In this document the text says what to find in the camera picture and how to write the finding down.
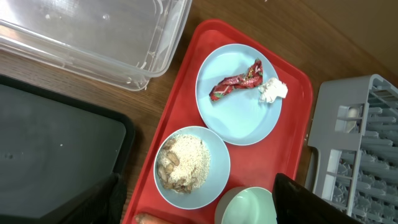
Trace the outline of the mint green bowl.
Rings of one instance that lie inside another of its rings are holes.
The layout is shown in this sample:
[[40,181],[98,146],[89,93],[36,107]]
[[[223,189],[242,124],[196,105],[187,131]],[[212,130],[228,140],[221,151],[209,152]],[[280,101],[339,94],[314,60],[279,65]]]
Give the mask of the mint green bowl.
[[235,187],[217,204],[215,224],[277,224],[272,193],[262,187]]

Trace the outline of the rice and peanut leftovers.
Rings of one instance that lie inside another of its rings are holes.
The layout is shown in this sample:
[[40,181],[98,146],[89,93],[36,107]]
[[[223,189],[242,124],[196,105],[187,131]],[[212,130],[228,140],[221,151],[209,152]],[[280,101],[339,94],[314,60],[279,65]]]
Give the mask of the rice and peanut leftovers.
[[205,183],[210,161],[203,140],[191,134],[178,134],[160,148],[155,173],[164,189],[189,194]]

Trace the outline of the light blue bowl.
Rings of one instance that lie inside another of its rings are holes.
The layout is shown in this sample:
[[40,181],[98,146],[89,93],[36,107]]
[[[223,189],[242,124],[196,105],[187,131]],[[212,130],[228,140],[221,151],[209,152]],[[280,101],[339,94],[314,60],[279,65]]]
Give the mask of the light blue bowl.
[[[178,134],[191,134],[204,141],[209,149],[211,161],[210,171],[205,183],[189,194],[182,194],[173,190],[166,190],[160,183],[159,176],[155,173],[156,163],[160,148],[172,136]],[[187,126],[174,131],[161,143],[153,165],[153,176],[157,190],[169,204],[184,210],[195,210],[209,205],[224,190],[231,170],[231,161],[226,144],[213,131],[201,126]]]

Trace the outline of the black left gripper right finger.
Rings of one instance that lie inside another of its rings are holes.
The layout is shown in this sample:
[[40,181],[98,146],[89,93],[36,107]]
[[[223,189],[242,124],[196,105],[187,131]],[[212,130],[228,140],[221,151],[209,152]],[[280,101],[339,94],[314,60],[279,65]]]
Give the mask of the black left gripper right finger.
[[283,173],[275,176],[272,198],[278,224],[361,224]]

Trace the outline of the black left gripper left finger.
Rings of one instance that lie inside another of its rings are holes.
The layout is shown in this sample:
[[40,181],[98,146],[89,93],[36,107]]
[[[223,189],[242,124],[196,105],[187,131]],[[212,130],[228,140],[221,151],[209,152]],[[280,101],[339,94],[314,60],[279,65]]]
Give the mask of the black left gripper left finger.
[[1,223],[120,224],[126,197],[126,183],[115,173],[89,189],[86,198],[69,212],[63,205],[41,218],[1,215]]

